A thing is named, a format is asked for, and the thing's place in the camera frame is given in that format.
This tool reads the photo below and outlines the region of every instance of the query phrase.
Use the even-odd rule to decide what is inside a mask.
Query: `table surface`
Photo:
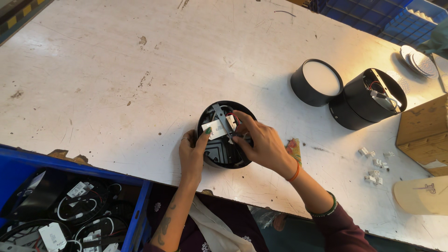
[[[176,186],[182,134],[210,104],[233,100],[285,144],[299,138],[304,169],[363,230],[448,251],[447,216],[407,214],[393,199],[395,182],[429,175],[395,147],[400,116],[351,131],[289,85],[303,61],[317,58],[344,83],[371,67],[398,72],[410,84],[408,109],[442,95],[438,80],[413,72],[399,49],[285,0],[54,1],[0,47],[0,143],[65,149],[93,166]],[[374,166],[362,147],[383,161],[383,152],[395,153],[383,185],[364,181]],[[205,165],[204,189],[310,218],[292,186],[255,163]]]

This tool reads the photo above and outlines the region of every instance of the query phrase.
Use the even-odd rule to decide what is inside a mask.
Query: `plastic bag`
[[[260,228],[267,228],[272,225],[274,219],[281,213],[270,209],[247,206],[255,219],[255,222]]]

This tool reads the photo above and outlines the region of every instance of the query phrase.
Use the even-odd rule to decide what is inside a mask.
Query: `tattoo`
[[[164,217],[159,224],[159,228],[158,228],[159,230],[157,230],[157,235],[158,235],[157,242],[160,245],[165,245],[165,242],[162,240],[162,235],[167,234],[167,229],[168,229],[168,225],[170,222],[171,222],[170,217]]]
[[[170,202],[170,204],[172,204],[173,202],[174,202],[174,198],[176,197],[176,194],[174,194],[173,196],[172,196],[172,199],[171,199],[171,202]],[[169,207],[171,210],[173,210],[173,209],[175,209],[176,208],[176,204],[174,204],[174,206],[172,206],[172,207]]]

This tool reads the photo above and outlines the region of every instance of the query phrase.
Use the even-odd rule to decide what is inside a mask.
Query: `orange thread bracelet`
[[[288,180],[287,180],[288,182],[292,182],[292,181],[295,180],[295,179],[297,178],[297,176],[299,175],[300,164],[299,164],[299,161],[297,161],[297,159],[296,159],[296,162],[297,162],[297,171],[296,171],[296,174],[294,174],[294,176],[293,176],[292,178],[288,179]]]

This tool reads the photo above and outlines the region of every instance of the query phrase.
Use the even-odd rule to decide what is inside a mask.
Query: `forearm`
[[[198,183],[182,179],[150,243],[167,252],[179,247],[182,230],[193,202]]]
[[[297,171],[297,162],[293,157],[288,164],[288,173],[285,178],[292,178]],[[334,204],[333,197],[319,185],[302,167],[299,175],[291,182],[305,203],[306,208],[312,213],[325,213],[329,211]]]

